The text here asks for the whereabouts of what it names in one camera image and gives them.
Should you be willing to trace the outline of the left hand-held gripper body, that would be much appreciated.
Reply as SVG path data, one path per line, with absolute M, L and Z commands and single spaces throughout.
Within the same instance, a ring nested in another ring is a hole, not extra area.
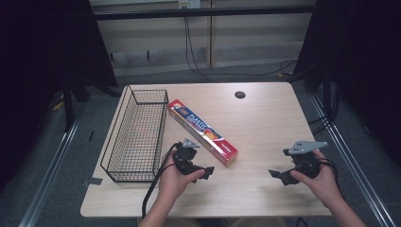
M 201 166 L 195 166 L 192 162 L 197 154 L 196 148 L 198 147 L 197 143 L 188 138 L 178 144 L 176 153 L 173 155 L 173 161 L 183 175 L 189 175 L 201 169 Z

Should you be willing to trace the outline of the white wall power outlet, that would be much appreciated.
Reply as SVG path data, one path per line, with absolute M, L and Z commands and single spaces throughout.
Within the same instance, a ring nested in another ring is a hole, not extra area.
M 201 0 L 178 0 L 180 9 L 199 9 Z

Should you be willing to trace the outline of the dark curtain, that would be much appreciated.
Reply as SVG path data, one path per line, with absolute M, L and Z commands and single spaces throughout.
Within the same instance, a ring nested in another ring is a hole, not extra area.
M 0 192 L 32 146 L 52 96 L 116 79 L 90 0 L 0 0 Z
M 316 0 L 295 72 L 340 91 L 401 165 L 401 0 Z

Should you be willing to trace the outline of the person's right hand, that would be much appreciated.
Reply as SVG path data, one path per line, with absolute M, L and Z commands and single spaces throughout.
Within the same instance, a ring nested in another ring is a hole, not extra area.
M 331 209 L 336 202 L 342 200 L 335 175 L 327 165 L 321 165 L 320 174 L 313 179 L 297 170 L 291 170 L 290 175 L 308 186 L 312 193 L 328 209 Z

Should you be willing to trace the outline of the person's left hand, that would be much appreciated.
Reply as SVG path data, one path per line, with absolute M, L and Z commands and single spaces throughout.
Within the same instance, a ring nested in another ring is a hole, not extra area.
M 172 206 L 181 196 L 186 187 L 196 181 L 205 173 L 204 169 L 197 170 L 191 174 L 183 175 L 176 167 L 173 158 L 168 156 L 166 160 L 166 169 L 163 172 L 159 191 L 156 199 L 157 203 Z

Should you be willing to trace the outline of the black stand leg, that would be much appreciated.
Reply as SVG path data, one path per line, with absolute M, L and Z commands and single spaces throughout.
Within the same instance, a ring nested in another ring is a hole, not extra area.
M 65 109 L 65 118 L 66 118 L 64 131 L 68 132 L 72 128 L 75 122 L 71 88 L 68 82 L 68 78 L 63 79 L 62 93 L 63 93 L 63 103 Z

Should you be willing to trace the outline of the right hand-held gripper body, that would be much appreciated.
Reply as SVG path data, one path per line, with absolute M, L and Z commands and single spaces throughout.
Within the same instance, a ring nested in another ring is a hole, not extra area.
M 291 148 L 285 148 L 283 152 L 292 158 L 295 170 L 309 178 L 315 178 L 320 173 L 320 161 L 313 151 L 326 146 L 326 142 L 297 140 Z

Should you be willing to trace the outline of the black horizontal frame bar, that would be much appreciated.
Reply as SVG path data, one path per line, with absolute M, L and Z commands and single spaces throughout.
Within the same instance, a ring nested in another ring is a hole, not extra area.
M 119 11 L 97 12 L 92 15 L 96 21 L 104 20 L 135 20 L 177 17 L 204 17 L 204 16 L 237 16 L 263 14 L 292 14 L 312 13 L 315 6 L 282 6 L 261 8 L 217 8 L 217 9 L 160 9 L 146 11 Z

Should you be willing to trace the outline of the black wire basket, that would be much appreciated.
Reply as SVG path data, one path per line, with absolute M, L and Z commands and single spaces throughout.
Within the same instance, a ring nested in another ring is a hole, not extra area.
M 100 166 L 120 183 L 152 182 L 159 169 L 168 95 L 127 86 L 116 109 Z

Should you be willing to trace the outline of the grey tape piece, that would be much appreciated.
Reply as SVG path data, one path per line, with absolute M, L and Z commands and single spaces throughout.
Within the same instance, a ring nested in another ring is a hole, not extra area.
M 99 179 L 99 178 L 88 178 L 88 179 L 84 179 L 81 182 L 81 184 L 86 187 L 88 187 L 90 184 L 101 185 L 101 183 L 102 183 L 102 179 Z

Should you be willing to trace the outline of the metal floor rail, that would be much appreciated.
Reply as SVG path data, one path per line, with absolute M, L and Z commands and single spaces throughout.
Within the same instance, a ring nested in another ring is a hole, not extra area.
M 376 219 L 374 226 L 401 227 L 401 167 L 384 151 L 377 139 L 364 131 L 364 124 L 344 105 L 340 126 L 325 124 L 325 130 L 347 165 Z
M 44 178 L 35 193 L 32 201 L 30 202 L 28 208 L 25 211 L 18 227 L 35 227 L 39 216 L 44 208 L 45 201 L 49 195 L 53 182 L 55 181 L 58 172 L 61 168 L 64 157 L 75 137 L 76 131 L 78 129 L 81 117 L 77 117 L 72 126 L 67 132 L 63 134 L 61 142 L 56 150 L 56 153 L 47 169 Z

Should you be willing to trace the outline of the red plastic wrap box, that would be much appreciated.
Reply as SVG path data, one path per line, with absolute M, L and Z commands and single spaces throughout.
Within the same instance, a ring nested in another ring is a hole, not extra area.
M 238 154 L 237 148 L 186 107 L 179 99 L 175 99 L 168 104 L 168 112 L 224 166 L 228 167 L 235 161 Z

